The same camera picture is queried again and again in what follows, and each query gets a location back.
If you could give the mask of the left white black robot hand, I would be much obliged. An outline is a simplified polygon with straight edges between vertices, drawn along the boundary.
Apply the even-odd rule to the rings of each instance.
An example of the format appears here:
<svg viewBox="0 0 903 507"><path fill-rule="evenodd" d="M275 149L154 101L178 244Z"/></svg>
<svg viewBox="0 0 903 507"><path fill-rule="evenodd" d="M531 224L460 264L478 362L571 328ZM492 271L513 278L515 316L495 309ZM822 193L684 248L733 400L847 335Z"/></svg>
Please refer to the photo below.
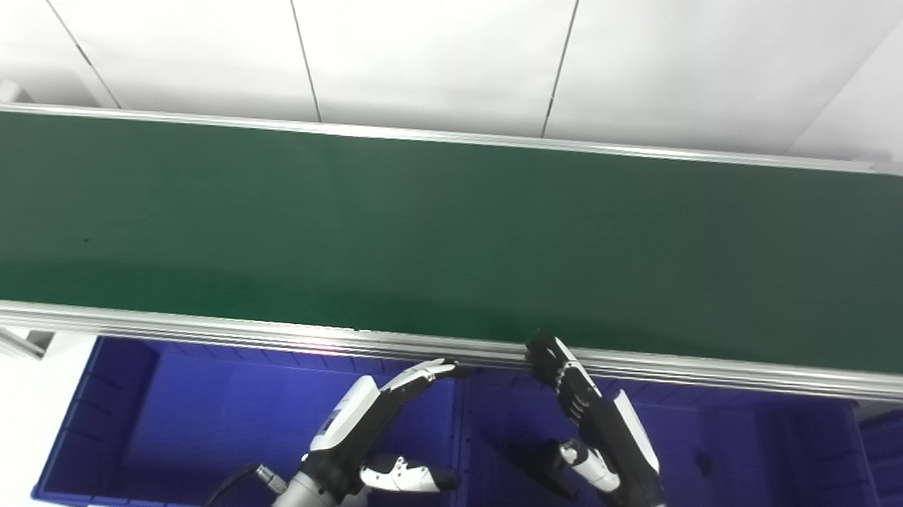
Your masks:
<svg viewBox="0 0 903 507"><path fill-rule="evenodd" d="M442 378L468 375L469 370L457 360L439 358L409 366L382 387L372 375L358 378L313 437L299 473L335 505L365 487L427 494L457 489L459 474L451 468L424 466L401 455L384 458L381 468L367 463L374 445L405 404Z"/></svg>

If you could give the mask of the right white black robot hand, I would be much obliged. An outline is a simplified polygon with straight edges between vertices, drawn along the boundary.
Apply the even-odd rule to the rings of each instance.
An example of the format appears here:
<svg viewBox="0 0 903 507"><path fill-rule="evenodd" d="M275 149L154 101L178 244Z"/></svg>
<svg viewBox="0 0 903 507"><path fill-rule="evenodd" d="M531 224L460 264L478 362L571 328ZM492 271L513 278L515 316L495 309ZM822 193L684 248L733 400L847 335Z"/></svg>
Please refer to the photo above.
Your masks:
<svg viewBox="0 0 903 507"><path fill-rule="evenodd" d="M606 507L669 507L660 462L625 392L611 399L558 337L526 341L534 377L553 389L578 438L560 442L559 456L591 485Z"/></svg>

